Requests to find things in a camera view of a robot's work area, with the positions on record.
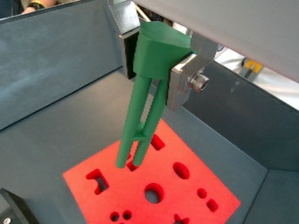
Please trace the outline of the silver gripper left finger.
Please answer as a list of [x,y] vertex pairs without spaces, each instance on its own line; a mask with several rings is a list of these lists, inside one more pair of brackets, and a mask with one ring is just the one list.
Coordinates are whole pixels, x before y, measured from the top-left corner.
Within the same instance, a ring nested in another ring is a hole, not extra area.
[[137,76],[134,57],[141,27],[135,3],[131,0],[107,0],[107,15],[119,38],[125,76],[133,79]]

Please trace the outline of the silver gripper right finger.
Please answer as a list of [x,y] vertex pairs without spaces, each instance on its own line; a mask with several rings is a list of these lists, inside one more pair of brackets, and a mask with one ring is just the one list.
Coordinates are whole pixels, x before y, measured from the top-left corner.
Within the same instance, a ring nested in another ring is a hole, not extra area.
[[177,110],[190,98],[192,91],[204,91],[210,79],[202,74],[214,61],[220,44],[200,33],[192,34],[192,49],[184,60],[174,66],[170,75],[167,107]]

